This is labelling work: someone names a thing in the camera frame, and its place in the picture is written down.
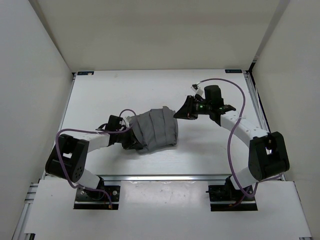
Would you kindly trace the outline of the right blue corner label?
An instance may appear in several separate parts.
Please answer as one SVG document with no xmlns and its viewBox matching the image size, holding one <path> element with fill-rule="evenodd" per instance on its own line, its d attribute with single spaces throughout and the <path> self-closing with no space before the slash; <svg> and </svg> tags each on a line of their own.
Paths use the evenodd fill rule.
<svg viewBox="0 0 320 240">
<path fill-rule="evenodd" d="M 226 74 L 241 74 L 242 72 L 241 69 L 225 69 Z"/>
</svg>

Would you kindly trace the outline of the blue corner label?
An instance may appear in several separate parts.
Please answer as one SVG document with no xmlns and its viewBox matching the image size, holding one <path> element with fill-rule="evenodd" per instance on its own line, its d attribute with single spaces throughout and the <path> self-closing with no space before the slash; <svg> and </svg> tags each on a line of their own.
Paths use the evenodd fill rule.
<svg viewBox="0 0 320 240">
<path fill-rule="evenodd" d="M 94 71 L 78 71 L 78 76 L 92 76 L 94 74 Z"/>
<path fill-rule="evenodd" d="M 226 74 L 241 74 L 242 72 L 241 69 L 225 69 Z"/>
</svg>

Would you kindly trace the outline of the grey pleated skirt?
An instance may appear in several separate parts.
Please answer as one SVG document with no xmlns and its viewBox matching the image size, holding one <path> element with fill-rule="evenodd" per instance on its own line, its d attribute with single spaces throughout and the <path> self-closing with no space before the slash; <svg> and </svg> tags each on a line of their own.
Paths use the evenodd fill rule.
<svg viewBox="0 0 320 240">
<path fill-rule="evenodd" d="M 179 127 L 175 110 L 167 106 L 131 116 L 130 127 L 142 144 L 140 153 L 151 153 L 178 143 Z"/>
</svg>

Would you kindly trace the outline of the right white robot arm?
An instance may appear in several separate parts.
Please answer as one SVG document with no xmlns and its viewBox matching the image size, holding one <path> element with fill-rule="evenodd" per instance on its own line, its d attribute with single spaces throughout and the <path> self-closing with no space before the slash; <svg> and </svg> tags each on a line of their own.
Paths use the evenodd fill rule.
<svg viewBox="0 0 320 240">
<path fill-rule="evenodd" d="M 290 168 L 284 137 L 279 132 L 269 132 L 243 118 L 236 109 L 224 103 L 221 89 L 208 85 L 201 90 L 193 85 L 195 95 L 187 96 L 174 118 L 196 120 L 199 115 L 208 115 L 220 127 L 229 130 L 227 156 L 231 157 L 233 136 L 249 149 L 247 167 L 235 172 L 230 165 L 231 176 L 226 179 L 224 193 L 230 200 L 238 199 L 246 187 L 280 175 Z"/>
</svg>

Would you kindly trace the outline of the aluminium table frame rail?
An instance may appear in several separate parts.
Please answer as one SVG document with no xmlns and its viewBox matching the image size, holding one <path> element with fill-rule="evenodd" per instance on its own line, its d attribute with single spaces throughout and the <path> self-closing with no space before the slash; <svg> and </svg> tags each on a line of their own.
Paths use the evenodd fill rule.
<svg viewBox="0 0 320 240">
<path fill-rule="evenodd" d="M 260 182 L 276 179 L 290 168 L 285 140 L 279 132 L 270 130 L 252 72 L 245 71 L 244 77 L 259 127 L 267 131 L 265 136 L 255 136 L 249 142 L 249 165 Z"/>
</svg>

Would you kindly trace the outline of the left blue corner label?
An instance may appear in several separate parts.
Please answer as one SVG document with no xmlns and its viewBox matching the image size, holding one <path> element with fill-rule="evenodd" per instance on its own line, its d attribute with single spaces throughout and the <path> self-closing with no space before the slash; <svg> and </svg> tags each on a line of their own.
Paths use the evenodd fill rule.
<svg viewBox="0 0 320 240">
<path fill-rule="evenodd" d="M 92 76 L 94 74 L 94 71 L 78 71 L 78 76 Z"/>
</svg>

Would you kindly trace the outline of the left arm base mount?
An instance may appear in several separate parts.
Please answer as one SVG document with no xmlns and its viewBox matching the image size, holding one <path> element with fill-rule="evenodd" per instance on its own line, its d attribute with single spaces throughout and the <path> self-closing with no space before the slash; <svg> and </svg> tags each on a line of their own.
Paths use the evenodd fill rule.
<svg viewBox="0 0 320 240">
<path fill-rule="evenodd" d="M 103 192 L 93 192 L 78 188 L 73 208 L 75 210 L 118 210 L 121 186 L 105 185 L 104 191 L 110 196 L 111 204 L 109 203 L 109 198 Z"/>
</svg>

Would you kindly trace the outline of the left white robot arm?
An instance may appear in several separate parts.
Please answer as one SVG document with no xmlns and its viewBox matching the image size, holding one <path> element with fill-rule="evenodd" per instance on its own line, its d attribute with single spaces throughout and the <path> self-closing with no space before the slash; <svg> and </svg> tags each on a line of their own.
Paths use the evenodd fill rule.
<svg viewBox="0 0 320 240">
<path fill-rule="evenodd" d="M 136 122 L 137 115 L 126 118 L 111 115 L 107 123 L 94 131 L 72 128 L 58 131 L 45 172 L 67 180 L 74 189 L 83 189 L 93 200 L 100 200 L 106 193 L 104 183 L 101 177 L 85 169 L 87 155 L 133 136 Z"/>
</svg>

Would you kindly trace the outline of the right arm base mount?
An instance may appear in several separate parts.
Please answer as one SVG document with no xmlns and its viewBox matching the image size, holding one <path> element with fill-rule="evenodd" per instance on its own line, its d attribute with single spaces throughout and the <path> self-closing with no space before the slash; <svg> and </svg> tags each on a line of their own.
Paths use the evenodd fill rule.
<svg viewBox="0 0 320 240">
<path fill-rule="evenodd" d="M 227 189 L 225 185 L 209 185 L 205 192 L 209 196 L 211 212 L 257 211 L 254 197 L 245 196 L 240 190 Z"/>
</svg>

